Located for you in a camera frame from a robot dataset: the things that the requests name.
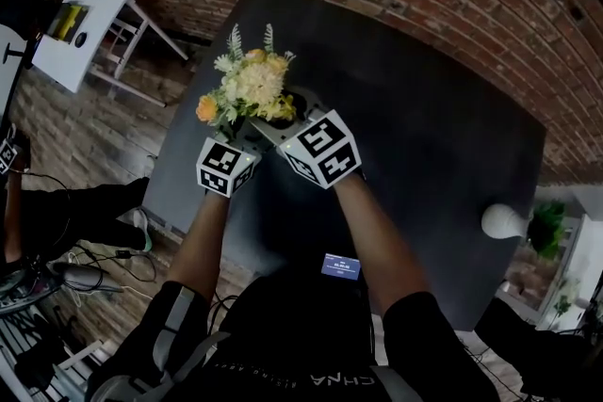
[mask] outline black pants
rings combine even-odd
[[[148,184],[148,178],[141,178],[129,185],[70,190],[69,197],[63,190],[24,191],[24,251],[55,260],[80,239],[111,247],[144,249],[142,230],[115,218],[142,204]],[[67,232],[58,241],[68,220]]]
[[[498,298],[475,332],[519,372],[525,394],[574,400],[584,384],[582,365],[592,346],[582,337],[536,330]]]

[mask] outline white table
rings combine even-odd
[[[89,8],[88,14],[77,29],[72,43],[56,40],[44,35],[34,55],[33,64],[71,92],[79,90],[84,81],[84,76],[87,72],[90,72],[153,104],[165,106],[165,103],[162,101],[136,88],[132,88],[119,80],[125,64],[132,55],[132,52],[134,52],[134,48],[139,42],[140,37],[149,26],[179,56],[183,59],[188,59],[187,55],[149,18],[135,0],[63,0],[63,2],[87,6]],[[140,17],[142,20],[140,27],[134,27],[117,18],[124,5],[134,10]],[[133,36],[123,55],[116,56],[112,53],[115,41],[111,45],[108,54],[106,54],[106,57],[115,63],[115,71],[113,73],[105,72],[100,66],[92,64],[96,51],[105,38],[106,32],[109,30],[115,34],[115,41],[118,38],[124,39],[122,36],[123,30],[127,30]],[[84,44],[77,48],[75,47],[75,39],[82,32],[86,32],[87,38]]]
[[[23,62],[17,53],[24,53],[25,47],[26,42],[19,34],[0,24],[0,120],[8,112],[10,94]]]

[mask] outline potted plant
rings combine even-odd
[[[559,251],[563,238],[565,205],[560,201],[541,204],[534,210],[528,226],[528,241],[539,256],[552,260]]]
[[[217,126],[229,138],[236,135],[246,117],[257,117],[276,126],[292,123],[296,115],[294,96],[284,89],[285,74],[294,58],[289,51],[283,56],[274,52],[270,24],[266,25],[264,48],[244,54],[235,25],[228,39],[228,54],[214,61],[215,69],[223,72],[221,85],[201,97],[197,117]]]

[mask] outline shoe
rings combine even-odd
[[[149,218],[144,214],[144,211],[135,210],[132,215],[132,222],[136,228],[140,228],[144,232],[144,239],[146,242],[143,251],[148,253],[153,249],[153,240],[151,239],[151,236],[149,236]]]

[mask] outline table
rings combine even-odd
[[[234,24],[247,50],[262,45],[268,22],[276,50],[297,55],[287,82],[341,115],[369,185],[425,266],[448,321],[472,330],[518,242],[489,238],[481,213],[496,201],[528,214],[545,128],[466,67],[368,17],[319,0],[239,0],[174,116],[143,206],[188,230],[204,197],[195,161],[213,133],[195,117],[199,96],[220,82],[213,60]],[[353,256],[333,191],[270,153],[233,198],[224,255],[266,273],[287,262],[320,270],[325,251]]]
[[[134,49],[139,42],[140,37],[147,27],[151,27],[168,45],[178,53],[183,59],[188,59],[188,56],[166,35],[163,30],[140,8],[135,0],[63,0],[63,2],[72,2],[88,6],[90,8],[88,15],[79,26],[77,33],[73,37],[72,43],[67,43],[62,40],[53,39],[50,36],[44,35],[40,45],[36,50],[33,58],[33,64],[43,72],[50,75],[59,84],[70,90],[77,92],[84,76],[90,70],[90,73],[106,80],[107,82],[123,88],[136,94],[137,96],[160,106],[165,106],[165,103],[156,98],[141,92],[136,88],[132,88],[127,84],[119,81],[123,69],[134,52]],[[134,27],[117,18],[117,15],[122,10],[123,6],[127,5],[134,10],[142,20],[140,27]],[[92,65],[92,60],[98,50],[106,32],[111,30],[115,34],[115,40],[123,38],[123,30],[127,30],[132,34],[125,53],[122,56],[116,56],[112,53],[112,48],[115,41],[109,49],[106,57],[116,64],[115,72],[110,74],[103,71],[100,66]],[[86,32],[87,38],[80,48],[75,47],[74,40],[80,32]]]
[[[0,126],[5,134],[8,108],[16,80],[23,67],[23,54],[27,43],[14,30],[0,24]]]

